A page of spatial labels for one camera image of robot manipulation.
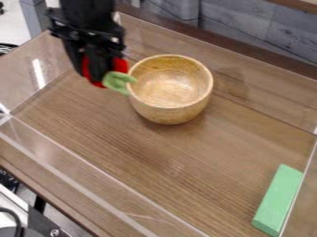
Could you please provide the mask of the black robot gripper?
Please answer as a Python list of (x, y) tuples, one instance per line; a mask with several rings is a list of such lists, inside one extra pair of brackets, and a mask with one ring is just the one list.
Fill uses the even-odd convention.
[(83, 56), (88, 58), (92, 83), (114, 70), (114, 59), (125, 56), (126, 30), (115, 21), (115, 0), (59, 0), (47, 9), (51, 34), (60, 38), (75, 71), (83, 75)]

